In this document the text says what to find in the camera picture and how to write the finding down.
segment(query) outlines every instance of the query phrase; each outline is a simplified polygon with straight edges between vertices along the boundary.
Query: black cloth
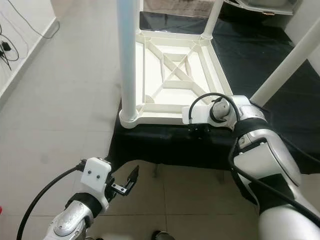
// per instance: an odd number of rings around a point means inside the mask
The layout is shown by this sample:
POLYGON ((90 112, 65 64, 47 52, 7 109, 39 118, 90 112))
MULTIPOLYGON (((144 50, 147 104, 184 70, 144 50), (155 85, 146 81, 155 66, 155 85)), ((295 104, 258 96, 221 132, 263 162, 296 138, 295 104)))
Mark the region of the black cloth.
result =
MULTIPOLYGON (((142 30, 201 34, 206 22, 201 18, 140 13, 142 30)), ((211 42, 233 94, 248 98, 293 49, 291 40, 280 28, 221 19, 211 42)), ((273 112, 272 124, 277 132, 318 159, 319 92, 320 77, 305 61, 265 105, 273 112)), ((141 124, 125 129, 118 117, 107 159, 114 171, 132 160, 228 170, 227 156, 233 139, 229 131, 207 126, 198 132, 177 125, 141 124)), ((289 150, 302 173, 320 173, 320 165, 290 147, 289 150)))

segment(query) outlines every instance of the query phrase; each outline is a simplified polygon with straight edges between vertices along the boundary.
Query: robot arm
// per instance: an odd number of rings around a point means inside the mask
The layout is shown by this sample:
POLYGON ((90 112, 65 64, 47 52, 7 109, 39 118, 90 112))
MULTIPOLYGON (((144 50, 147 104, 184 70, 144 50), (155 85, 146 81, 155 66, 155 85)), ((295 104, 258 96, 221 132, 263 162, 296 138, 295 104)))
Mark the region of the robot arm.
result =
POLYGON ((84 240, 87 228, 95 217, 107 211, 116 194, 130 193, 137 182, 139 166, 132 171, 125 186, 115 184, 110 172, 109 162, 97 157, 86 160, 82 190, 72 196, 65 210, 52 220, 44 240, 84 240))
MULTIPOLYGON (((210 105, 194 104, 182 110, 185 124, 210 124, 227 127, 237 137, 238 154, 232 162, 241 171, 291 200, 302 205, 314 218, 320 213, 300 191, 301 173, 280 136, 268 125, 264 114, 245 96, 230 96, 239 116, 226 98, 217 98, 210 105)), ((318 240, 320 228, 297 208, 270 191, 248 180, 231 166, 232 176, 241 194, 259 208, 259 239, 318 240)))

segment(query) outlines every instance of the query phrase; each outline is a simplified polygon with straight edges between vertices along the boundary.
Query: white pole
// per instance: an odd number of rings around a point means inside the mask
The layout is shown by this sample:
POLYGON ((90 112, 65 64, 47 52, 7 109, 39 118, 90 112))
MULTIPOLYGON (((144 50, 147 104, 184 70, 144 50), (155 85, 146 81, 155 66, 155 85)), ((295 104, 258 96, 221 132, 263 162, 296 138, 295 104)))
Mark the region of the white pole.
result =
POLYGON ((224 4, 224 0, 215 0, 210 12, 209 19, 206 22, 206 26, 205 26, 204 32, 201 34, 201 37, 205 39, 212 39, 212 33, 215 29, 215 25, 217 23, 219 13, 221 11, 223 4, 224 4))
POLYGON ((132 122, 136 110, 136 0, 117 0, 122 110, 120 120, 132 122))
POLYGON ((292 74, 304 63, 308 56, 320 44, 320 18, 309 29, 295 48, 262 84, 262 86, 251 97, 251 101, 263 106, 291 77, 292 74))
POLYGON ((143 12, 143 11, 144 11, 144 0, 140 0, 140 12, 143 12))
POLYGON ((136 1, 136 33, 141 33, 140 30, 140 12, 144 10, 144 1, 143 0, 133 0, 136 1))

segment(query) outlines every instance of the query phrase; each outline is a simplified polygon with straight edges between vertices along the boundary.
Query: black strap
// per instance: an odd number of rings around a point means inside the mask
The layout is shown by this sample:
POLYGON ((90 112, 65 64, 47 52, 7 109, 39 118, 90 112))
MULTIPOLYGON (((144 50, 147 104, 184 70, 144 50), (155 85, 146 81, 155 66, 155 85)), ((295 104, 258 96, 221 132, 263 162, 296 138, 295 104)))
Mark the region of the black strap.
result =
POLYGON ((235 124, 233 134, 235 137, 241 137, 258 129, 272 130, 272 127, 269 125, 269 123, 261 118, 247 118, 245 120, 238 121, 235 124))
MULTIPOLYGON (((285 194, 290 199, 295 199, 293 192, 291 191, 286 180, 280 173, 266 176, 260 178, 259 180, 269 185, 270 187, 273 187, 279 192, 285 194)), ((286 201, 271 194, 268 190, 262 188, 260 185, 254 182, 249 183, 249 187, 251 188, 252 192, 254 193, 255 197, 259 202, 260 214, 262 214, 265 210, 288 204, 286 201)))
POLYGON ((65 208, 67 208, 74 200, 77 200, 86 205, 91 210, 94 218, 98 216, 98 214, 102 210, 100 202, 94 196, 86 192, 74 194, 65 205, 65 208))

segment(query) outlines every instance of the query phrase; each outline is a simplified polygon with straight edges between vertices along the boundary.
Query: electrical cable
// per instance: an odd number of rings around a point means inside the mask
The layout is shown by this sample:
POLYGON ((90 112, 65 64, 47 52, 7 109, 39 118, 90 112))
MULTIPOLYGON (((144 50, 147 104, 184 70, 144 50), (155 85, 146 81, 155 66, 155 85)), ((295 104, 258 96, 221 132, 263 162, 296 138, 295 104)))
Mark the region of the electrical cable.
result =
POLYGON ((14 51, 15 51, 15 53, 16 53, 16 59, 13 59, 13 60, 12 60, 12 59, 7 59, 7 60, 10 61, 10 62, 16 62, 16 61, 18 61, 19 58, 20 58, 20 55, 19 55, 19 52, 18 52, 16 46, 14 45, 14 43, 13 43, 7 36, 5 36, 5 35, 3 35, 3 34, 0 34, 0 37, 4 37, 7 41, 9 41, 9 42, 11 43, 11 45, 13 46, 14 51))
POLYGON ((39 36, 43 37, 44 39, 52 39, 56 33, 59 31, 60 29, 60 22, 57 21, 57 29, 55 30, 55 32, 51 35, 51 36, 44 36, 42 35, 40 32, 38 32, 36 29, 34 29, 34 27, 28 22, 28 20, 17 10, 17 8, 13 5, 13 3, 10 0, 7 0, 9 2, 9 4, 12 6, 12 8, 15 10, 15 12, 26 22, 26 24, 29 25, 29 27, 39 36))
POLYGON ((27 220, 32 212, 32 210, 34 209, 34 207, 36 206, 37 202, 40 200, 40 198, 55 184, 57 183, 59 180, 61 180, 62 178, 64 178, 65 176, 73 173, 76 170, 79 170, 79 164, 67 171, 65 171, 64 173, 60 174, 58 177, 56 177, 54 180, 52 180, 47 186, 45 186, 39 193, 38 195, 34 198, 34 200, 32 201, 32 203, 30 204, 30 206, 28 207, 28 209, 26 210, 20 226, 19 226, 19 230, 16 236, 16 240, 22 240, 22 235, 24 233, 24 229, 27 223, 27 220))
POLYGON ((11 66, 10 66, 10 63, 9 63, 9 61, 8 61, 8 59, 7 59, 6 52, 5 52, 5 50, 3 49, 3 47, 2 47, 1 44, 0 44, 0 48, 1 48, 1 51, 3 52, 3 55, 4 55, 4 57, 1 56, 1 59, 5 62, 5 64, 7 64, 7 66, 8 66, 9 69, 10 69, 10 71, 12 71, 11 66))
MULTIPOLYGON (((236 115, 236 119, 237 121, 240 120, 240 114, 238 111, 238 108, 236 106, 236 104, 234 103, 234 101, 229 98, 228 96, 221 94, 221 93, 207 93, 204 94, 202 96, 199 96, 196 100, 194 100, 194 102, 191 104, 190 109, 189 109, 189 123, 191 124, 192 121, 192 109, 194 107, 194 105, 201 99, 208 97, 208 96, 220 96, 224 99, 226 99, 233 107, 235 115, 236 115)), ((289 198, 288 196, 284 195, 283 193, 281 193, 280 191, 276 190, 275 188, 265 184, 264 182, 254 178, 253 176, 247 174, 246 172, 242 171, 240 168, 238 168, 233 161, 233 156, 234 156, 234 152, 236 150, 237 147, 237 143, 238 143, 238 138, 235 139, 231 150, 229 152, 228 155, 228 163, 231 167, 232 170, 236 171, 238 174, 240 174, 241 176, 243 176, 244 178, 246 178, 247 180, 258 184, 259 186, 261 186, 262 188, 268 190, 270 193, 272 193, 273 195, 277 196, 278 198, 284 200, 285 202, 287 202, 288 204, 292 205, 293 207, 296 208, 296 210, 301 213, 303 216, 305 216, 306 218, 308 218, 310 221, 312 221, 314 224, 316 224, 319 228, 320 228, 320 218, 314 214, 312 211, 310 211, 308 208, 306 208, 305 206, 303 206, 302 204, 298 203, 297 201, 295 201, 294 199, 289 198)))
MULTIPOLYGON (((252 105, 254 105, 255 107, 257 107, 258 109, 268 113, 270 115, 270 125, 272 126, 273 124, 273 113, 266 109, 265 107, 259 106, 258 104, 250 101, 250 103, 252 105)), ((306 153, 305 151, 303 151, 301 148, 299 148, 298 146, 296 146, 292 141, 290 141, 289 139, 287 139, 285 136, 283 136, 282 134, 280 134, 278 131, 275 131, 276 134, 279 135, 279 137, 285 142, 287 143, 289 146, 291 146, 293 149, 297 150, 299 153, 301 153, 302 155, 304 155, 306 158, 308 158, 309 160, 312 160, 313 162, 320 164, 320 160, 315 158, 314 156, 311 156, 310 154, 306 153)))
POLYGON ((225 100, 227 100, 233 107, 234 109, 234 112, 235 112, 235 117, 236 117, 236 120, 237 121, 240 121, 240 113, 239 113, 239 110, 235 104, 235 102, 228 96, 222 94, 222 93, 218 93, 218 92, 210 92, 210 93, 206 93, 206 94, 203 94, 201 96, 199 96, 196 100, 193 101, 193 103, 191 104, 190 108, 189 108, 189 114, 188 114, 188 118, 189 118, 189 124, 191 124, 192 122, 192 110, 194 108, 194 106, 196 105, 196 103, 198 101, 200 101, 201 99, 205 98, 205 97, 209 97, 209 96, 219 96, 219 97, 222 97, 224 98, 225 100))
POLYGON ((18 34, 21 38, 21 40, 24 42, 25 46, 26 46, 26 54, 25 57, 19 57, 20 59, 26 59, 29 55, 29 44, 27 43, 27 41, 24 39, 24 37, 22 36, 22 34, 16 29, 15 25, 4 15, 4 13, 2 11, 0 11, 0 14, 2 15, 2 17, 8 22, 8 24, 13 28, 13 30, 16 32, 16 34, 18 34))
POLYGON ((315 225, 317 225, 320 228, 320 218, 314 214, 312 211, 310 211, 308 208, 300 204, 299 202, 295 201, 294 199, 289 198, 288 196, 284 195, 282 192, 276 190, 275 188, 265 184, 264 182, 254 178, 253 176, 247 174, 246 172, 242 171, 240 168, 238 168, 233 161, 233 155, 236 150, 236 146, 238 143, 238 138, 235 139, 234 144, 232 145, 231 151, 229 152, 228 156, 228 163, 231 166, 232 170, 235 170, 238 174, 243 176, 244 178, 248 179, 249 181, 258 184, 262 188, 268 190, 270 193, 272 193, 274 196, 284 200, 288 204, 292 205, 299 213, 301 213, 303 216, 308 218, 310 221, 312 221, 315 225))

